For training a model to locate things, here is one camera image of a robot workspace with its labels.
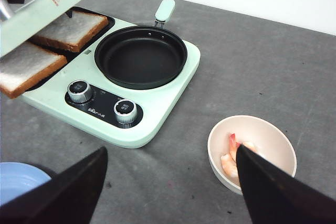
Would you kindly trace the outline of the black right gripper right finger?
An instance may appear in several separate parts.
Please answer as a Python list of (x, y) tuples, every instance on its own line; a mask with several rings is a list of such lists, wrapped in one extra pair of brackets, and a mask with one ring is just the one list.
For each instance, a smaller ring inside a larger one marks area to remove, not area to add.
[(253, 223), (335, 223), (335, 200), (245, 146), (237, 150), (240, 187)]

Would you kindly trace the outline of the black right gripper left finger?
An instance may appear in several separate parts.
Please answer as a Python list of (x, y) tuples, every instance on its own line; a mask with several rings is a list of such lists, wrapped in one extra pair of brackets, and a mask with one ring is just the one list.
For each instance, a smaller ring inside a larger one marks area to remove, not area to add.
[(90, 223), (108, 166), (101, 147), (48, 182), (1, 206), (1, 223)]

